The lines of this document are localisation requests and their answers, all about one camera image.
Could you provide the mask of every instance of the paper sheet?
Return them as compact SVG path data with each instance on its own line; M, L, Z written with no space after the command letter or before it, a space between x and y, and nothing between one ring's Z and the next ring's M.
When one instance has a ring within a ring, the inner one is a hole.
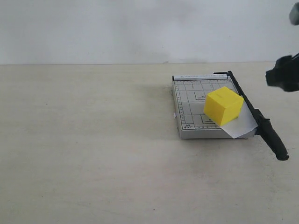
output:
M247 104L244 102L239 117L220 128L235 139L251 132L257 126L256 120L253 118Z

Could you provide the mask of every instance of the yellow block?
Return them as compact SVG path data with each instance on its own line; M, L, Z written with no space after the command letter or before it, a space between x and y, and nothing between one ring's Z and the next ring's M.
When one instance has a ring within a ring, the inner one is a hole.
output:
M243 97L225 86L207 94L204 113L222 126L239 116L243 102Z

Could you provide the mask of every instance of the table surface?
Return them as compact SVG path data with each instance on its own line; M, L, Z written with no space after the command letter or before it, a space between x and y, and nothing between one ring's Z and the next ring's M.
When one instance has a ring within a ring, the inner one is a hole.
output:
M0 66L0 223L297 224L299 93L274 63ZM181 140L171 76L232 70L280 135Z

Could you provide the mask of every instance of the white wall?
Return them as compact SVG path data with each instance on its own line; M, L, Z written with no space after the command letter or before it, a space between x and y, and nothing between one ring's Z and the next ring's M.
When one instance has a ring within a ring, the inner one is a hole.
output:
M0 0L0 64L272 61L295 0Z

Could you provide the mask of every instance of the black handle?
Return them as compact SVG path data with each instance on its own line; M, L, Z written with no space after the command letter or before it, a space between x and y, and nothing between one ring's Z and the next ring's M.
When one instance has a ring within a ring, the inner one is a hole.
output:
M274 152L276 158L280 161L288 160L289 155L285 145L283 144L279 135L273 129L270 119L261 118L259 122L259 129L260 136Z

